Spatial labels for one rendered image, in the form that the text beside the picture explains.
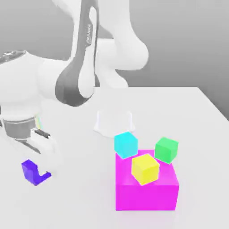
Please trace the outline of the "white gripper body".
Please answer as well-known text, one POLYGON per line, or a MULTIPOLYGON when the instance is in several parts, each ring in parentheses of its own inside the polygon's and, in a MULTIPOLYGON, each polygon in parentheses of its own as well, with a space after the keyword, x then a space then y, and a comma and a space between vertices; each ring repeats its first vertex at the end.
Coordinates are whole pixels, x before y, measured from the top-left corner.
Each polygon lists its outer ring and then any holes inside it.
POLYGON ((31 132, 26 138, 11 138, 11 143, 26 158, 38 165, 60 165, 60 150, 51 135, 31 132))

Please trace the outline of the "small blue cube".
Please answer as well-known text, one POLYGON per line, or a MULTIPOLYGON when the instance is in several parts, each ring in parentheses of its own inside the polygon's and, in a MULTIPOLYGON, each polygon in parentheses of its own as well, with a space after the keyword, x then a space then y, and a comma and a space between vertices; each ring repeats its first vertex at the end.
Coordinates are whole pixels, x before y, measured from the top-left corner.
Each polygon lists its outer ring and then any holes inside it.
POLYGON ((40 175, 38 171, 38 166, 31 160, 24 161, 21 166, 25 179, 35 186, 39 185, 40 183, 51 177, 50 172, 46 172, 45 174, 40 175))

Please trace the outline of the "small cyan cube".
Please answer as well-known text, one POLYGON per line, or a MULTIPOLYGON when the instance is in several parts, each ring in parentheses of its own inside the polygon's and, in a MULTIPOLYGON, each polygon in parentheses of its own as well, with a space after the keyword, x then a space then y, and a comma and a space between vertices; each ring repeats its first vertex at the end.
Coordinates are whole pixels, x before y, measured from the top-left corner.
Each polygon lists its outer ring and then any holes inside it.
POLYGON ((114 137, 114 150, 121 159, 127 159, 138 153, 138 139, 130 132, 114 137))

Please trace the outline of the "small yellow cube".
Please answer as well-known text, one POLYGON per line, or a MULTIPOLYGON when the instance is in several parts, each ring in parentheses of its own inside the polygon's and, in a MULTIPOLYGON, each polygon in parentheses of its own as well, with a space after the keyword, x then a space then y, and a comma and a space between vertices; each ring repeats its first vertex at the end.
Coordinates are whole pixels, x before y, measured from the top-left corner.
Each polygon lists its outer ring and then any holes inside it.
POLYGON ((160 164, 149 153, 131 161, 131 174, 141 186, 158 180, 159 169, 160 164))

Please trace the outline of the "small green cube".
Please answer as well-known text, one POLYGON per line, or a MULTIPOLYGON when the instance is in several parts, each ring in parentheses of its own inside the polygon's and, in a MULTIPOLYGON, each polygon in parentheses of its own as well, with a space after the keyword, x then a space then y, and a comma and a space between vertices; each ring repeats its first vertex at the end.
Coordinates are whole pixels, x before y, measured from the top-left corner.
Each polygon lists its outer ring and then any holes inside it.
POLYGON ((178 142, 162 137, 155 145, 154 157, 164 163, 171 164, 177 156, 178 142))

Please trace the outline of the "large magenta box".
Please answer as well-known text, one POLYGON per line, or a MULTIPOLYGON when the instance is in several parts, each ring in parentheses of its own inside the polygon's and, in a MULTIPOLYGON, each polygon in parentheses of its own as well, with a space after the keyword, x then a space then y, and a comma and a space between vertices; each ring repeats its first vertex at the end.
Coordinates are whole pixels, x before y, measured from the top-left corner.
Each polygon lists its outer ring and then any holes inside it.
POLYGON ((179 182, 173 164, 157 161, 158 180, 142 186, 131 174, 132 158, 121 159, 115 155, 115 210, 174 211, 179 182))

